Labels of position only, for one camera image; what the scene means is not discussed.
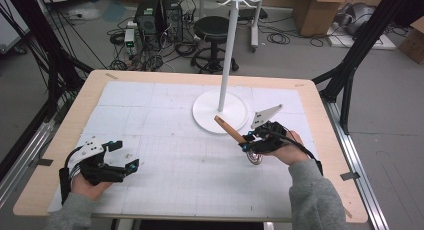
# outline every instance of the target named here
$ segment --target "human hand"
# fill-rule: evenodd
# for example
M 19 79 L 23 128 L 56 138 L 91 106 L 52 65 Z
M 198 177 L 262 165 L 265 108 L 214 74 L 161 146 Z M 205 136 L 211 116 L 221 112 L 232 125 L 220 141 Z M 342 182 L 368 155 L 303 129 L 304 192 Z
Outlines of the human hand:
M 302 139 L 300 138 L 299 134 L 297 134 L 297 132 L 289 131 L 287 132 L 286 136 L 303 145 Z M 297 146 L 291 143 L 265 155 L 275 156 L 287 165 L 292 165 L 294 163 L 306 161 L 309 159 L 306 153 L 302 152 Z
M 96 186 L 91 185 L 81 173 L 78 173 L 72 179 L 71 192 L 96 201 L 108 187 L 112 185 L 111 182 L 101 182 Z

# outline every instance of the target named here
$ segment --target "white round base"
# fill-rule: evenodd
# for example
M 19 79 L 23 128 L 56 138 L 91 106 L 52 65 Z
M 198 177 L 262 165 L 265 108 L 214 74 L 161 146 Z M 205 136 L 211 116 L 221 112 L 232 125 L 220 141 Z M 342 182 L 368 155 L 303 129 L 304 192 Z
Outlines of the white round base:
M 227 92 L 224 109 L 218 111 L 220 92 L 212 90 L 200 95 L 193 104 L 193 116 L 196 122 L 207 131 L 226 133 L 214 118 L 221 117 L 235 130 L 242 128 L 247 122 L 247 107 L 241 98 Z

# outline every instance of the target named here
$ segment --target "wooden stick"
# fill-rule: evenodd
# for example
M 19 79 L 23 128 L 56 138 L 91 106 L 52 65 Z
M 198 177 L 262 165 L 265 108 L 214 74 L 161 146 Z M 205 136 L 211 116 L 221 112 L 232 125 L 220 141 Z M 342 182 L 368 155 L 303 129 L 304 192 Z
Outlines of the wooden stick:
M 234 138 L 238 143 L 244 143 L 246 140 L 243 136 L 240 135 L 233 127 L 231 127 L 224 119 L 220 118 L 218 115 L 215 116 L 215 121 L 221 126 L 231 137 Z

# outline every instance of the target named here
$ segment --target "grid paper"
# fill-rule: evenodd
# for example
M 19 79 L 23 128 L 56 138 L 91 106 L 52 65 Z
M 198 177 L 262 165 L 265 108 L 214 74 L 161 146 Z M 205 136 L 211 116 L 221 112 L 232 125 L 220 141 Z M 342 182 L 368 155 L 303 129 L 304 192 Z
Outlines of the grid paper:
M 92 136 L 102 143 L 122 140 L 123 148 L 106 153 L 105 163 L 123 167 L 139 158 L 140 168 L 107 189 L 94 213 L 289 220 L 288 167 L 274 157 L 264 157 L 255 166 L 229 135 L 210 133 L 195 122 L 192 106 L 197 97 L 219 88 L 109 82 L 77 146 Z M 248 108 L 242 135 L 250 130 L 255 112 L 283 104 L 271 121 L 296 130 L 318 158 L 296 90 L 235 86 L 227 91 Z M 58 188 L 49 212 L 60 207 Z

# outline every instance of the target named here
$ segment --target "black stool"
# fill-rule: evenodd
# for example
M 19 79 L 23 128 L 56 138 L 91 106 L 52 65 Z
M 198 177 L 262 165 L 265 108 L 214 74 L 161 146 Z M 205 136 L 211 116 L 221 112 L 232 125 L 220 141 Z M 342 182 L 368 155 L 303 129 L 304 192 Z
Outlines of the black stool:
M 224 58 L 218 58 L 218 52 L 224 52 L 224 49 L 218 48 L 218 44 L 227 42 L 229 20 L 224 17 L 209 16 L 199 19 L 194 24 L 194 33 L 206 42 L 211 43 L 210 48 L 203 48 L 199 50 L 191 59 L 191 66 L 197 66 L 200 70 L 199 73 L 204 71 L 214 73 L 221 72 L 223 67 L 220 65 Z M 209 57 L 201 56 L 200 54 L 205 51 L 210 51 Z M 203 60 L 205 64 L 200 64 L 198 60 Z M 237 71 L 239 66 L 234 58 L 231 58 L 231 69 Z

